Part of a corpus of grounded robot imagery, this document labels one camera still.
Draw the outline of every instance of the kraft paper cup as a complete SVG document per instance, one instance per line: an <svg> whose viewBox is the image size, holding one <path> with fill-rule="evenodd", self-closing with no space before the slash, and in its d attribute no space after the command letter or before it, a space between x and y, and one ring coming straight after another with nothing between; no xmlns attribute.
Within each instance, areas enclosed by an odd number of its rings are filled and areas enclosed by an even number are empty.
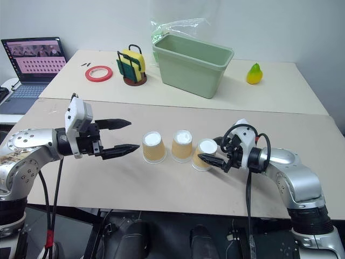
<svg viewBox="0 0 345 259"><path fill-rule="evenodd" d="M193 155L192 166L198 171L208 171L211 166L205 163L198 157L198 154L211 154L215 155L217 152L217 143L213 139L202 139L199 141L195 153Z"/></svg>
<svg viewBox="0 0 345 259"><path fill-rule="evenodd" d="M180 130L174 134L171 146L171 154L177 162L186 163L192 156L192 134L189 131Z"/></svg>
<svg viewBox="0 0 345 259"><path fill-rule="evenodd" d="M147 163L160 163L167 156L162 137L156 131L150 131L143 136L142 149Z"/></svg>

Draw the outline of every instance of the laptop keyboard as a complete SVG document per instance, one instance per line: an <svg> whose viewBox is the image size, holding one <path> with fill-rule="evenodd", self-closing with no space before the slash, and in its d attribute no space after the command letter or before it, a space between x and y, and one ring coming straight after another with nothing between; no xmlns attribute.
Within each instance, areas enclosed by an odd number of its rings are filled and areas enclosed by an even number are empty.
<svg viewBox="0 0 345 259"><path fill-rule="evenodd" d="M38 98L46 85L21 85L11 95L11 98Z"/></svg>

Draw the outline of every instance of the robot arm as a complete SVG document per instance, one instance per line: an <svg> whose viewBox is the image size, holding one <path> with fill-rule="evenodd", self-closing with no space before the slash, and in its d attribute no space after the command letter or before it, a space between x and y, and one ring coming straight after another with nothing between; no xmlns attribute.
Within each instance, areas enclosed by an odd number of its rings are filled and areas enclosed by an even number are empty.
<svg viewBox="0 0 345 259"><path fill-rule="evenodd" d="M100 130L123 128L131 123L122 119L91 123L92 119L91 106L74 94L65 114L65 128L25 129L13 134L0 148L1 258L22 258L16 247L25 221L26 198L44 165L67 155L81 158L88 154L110 159L139 148L139 145L124 144L104 149Z"/></svg>
<svg viewBox="0 0 345 259"><path fill-rule="evenodd" d="M240 120L237 124L246 125L246 121ZM222 151L227 153L228 162L209 154L200 154L199 157L225 172L231 167L249 168L275 182L291 217L292 233L299 244L301 258L344 259L344 248L327 215L317 175L301 163L296 153L286 149L271 149L270 160L267 161L267 148L256 147L255 131L240 126L222 138L215 138Z"/></svg>

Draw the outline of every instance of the tape roll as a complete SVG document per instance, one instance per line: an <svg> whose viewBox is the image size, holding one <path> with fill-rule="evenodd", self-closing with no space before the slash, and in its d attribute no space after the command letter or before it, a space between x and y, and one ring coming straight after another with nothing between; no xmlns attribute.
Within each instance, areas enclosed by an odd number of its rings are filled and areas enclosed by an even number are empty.
<svg viewBox="0 0 345 259"><path fill-rule="evenodd" d="M105 69L108 73L103 77L92 77L91 73L97 69ZM85 77L91 82L103 82L108 80L113 75L113 70L108 66L93 66L85 72Z"/></svg>

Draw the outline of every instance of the table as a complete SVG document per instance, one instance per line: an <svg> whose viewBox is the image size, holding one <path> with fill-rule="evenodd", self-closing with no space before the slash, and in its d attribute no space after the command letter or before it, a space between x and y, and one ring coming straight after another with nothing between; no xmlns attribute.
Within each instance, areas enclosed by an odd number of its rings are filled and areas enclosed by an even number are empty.
<svg viewBox="0 0 345 259"><path fill-rule="evenodd" d="M64 126L68 103L61 99L38 99L11 134L30 127ZM61 177L60 206L246 216L246 172L232 169L225 174L215 168L199 172L189 163L175 162L169 152L176 130L190 130L195 147L199 139L223 135L235 121L246 118L259 132L267 133L273 147L288 148L300 155L302 162L321 180L330 217L345 219L345 209L339 204L344 196L345 140L330 116L88 103L92 105L95 119L123 118L132 122L123 129L101 131L105 148L125 143L140 144L145 132L157 130L162 134L168 155L158 165L144 162L142 148L110 160L87 155L82 159L68 156ZM42 168L51 190L50 200L53 199L57 169L58 162ZM39 180L35 181L28 201L44 204ZM253 175L252 215L289 218L276 185L263 175Z"/></svg>
<svg viewBox="0 0 345 259"><path fill-rule="evenodd" d="M294 63L259 62L264 73L258 85L245 77L255 61L232 60L216 95L205 99L163 84L157 67L146 57L147 82L131 87L123 82L112 51L79 50L40 95L41 98L70 99L76 92L83 100L148 104L223 110L287 112L328 115ZM109 66L111 79L94 83L85 78L92 66Z"/></svg>
<svg viewBox="0 0 345 259"><path fill-rule="evenodd" d="M4 82L1 87L6 87L10 93L5 97L5 99L3 99L0 102L0 105L6 101L6 99L11 96L12 94L12 90L11 90L11 86L14 85L16 82L18 82L18 78L11 78L9 80L7 80L6 82ZM21 118L23 117L23 115L21 114L0 114L0 124L3 125L14 125L16 124Z"/></svg>

